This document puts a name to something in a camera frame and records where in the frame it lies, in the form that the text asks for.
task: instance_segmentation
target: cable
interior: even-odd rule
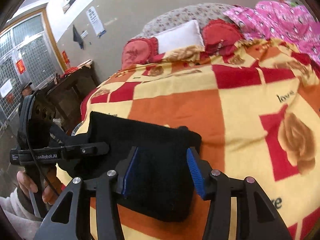
[[[32,94],[31,102],[32,102],[33,98],[36,96],[36,94],[38,93],[38,91],[39,91],[39,89],[36,90],[36,91]],[[30,106],[31,106],[31,104],[29,104],[28,109],[27,109],[26,141],[27,141],[27,144],[28,144],[30,153],[31,153],[31,155],[32,155],[32,158],[33,158],[33,160],[35,161],[35,164],[36,164],[36,166],[37,166],[40,174],[44,177],[45,181],[48,183],[48,186],[53,190],[53,192],[57,195],[57,197],[59,197],[59,193],[58,193],[57,190],[54,188],[54,186],[51,184],[51,182],[49,181],[49,179],[47,178],[47,176],[44,174],[44,172],[43,172],[43,170],[42,170],[42,168],[41,168],[41,166],[40,166],[40,164],[39,164],[39,162],[38,162],[38,159],[36,158],[36,154],[35,154],[35,152],[33,151],[33,148],[32,148],[32,146],[31,146],[31,144],[30,144],[30,141],[29,141],[29,133],[28,133],[28,131],[29,131],[29,129],[28,129],[28,127],[29,127],[29,119],[28,119],[28,117],[29,117],[29,112],[30,112]],[[90,237],[91,237],[91,240],[95,240],[91,233],[90,233]]]

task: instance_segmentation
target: wooden table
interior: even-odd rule
[[[81,121],[81,102],[98,85],[94,69],[83,66],[46,93],[47,99],[56,107],[66,133],[71,133]]]

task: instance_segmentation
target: floor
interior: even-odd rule
[[[8,197],[17,186],[16,174],[22,169],[10,164],[10,150],[16,148],[16,134],[18,130],[19,116],[16,115],[11,124],[0,130],[0,196]]]
[[[72,25],[58,41],[60,51],[66,51],[72,65],[92,58],[99,81],[106,80],[120,69],[122,48],[132,37],[139,34],[144,25],[170,10],[198,3],[224,3],[254,7],[260,0],[93,0],[74,20],[77,30],[87,30],[84,50],[73,42]],[[94,6],[107,31],[97,38],[88,22],[86,11]]]

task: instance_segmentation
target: metal screw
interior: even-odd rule
[[[112,177],[112,176],[116,175],[116,171],[110,170],[110,171],[107,172],[107,175],[108,175],[109,177]]]
[[[253,177],[247,177],[247,178],[246,178],[246,181],[247,181],[248,183],[254,183],[254,182],[255,182],[255,180],[254,180]]]
[[[75,177],[75,178],[73,178],[72,183],[78,184],[80,181],[81,181],[81,178]]]
[[[211,171],[211,174],[212,174],[213,176],[219,176],[219,175],[221,174],[221,172],[220,172],[219,170],[212,170],[212,171]]]

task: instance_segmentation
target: hanging black cloth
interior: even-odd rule
[[[80,36],[80,34],[78,33],[75,25],[73,25],[73,41],[75,42],[78,42],[79,43],[79,46],[80,46],[80,49],[83,49],[83,40]]]

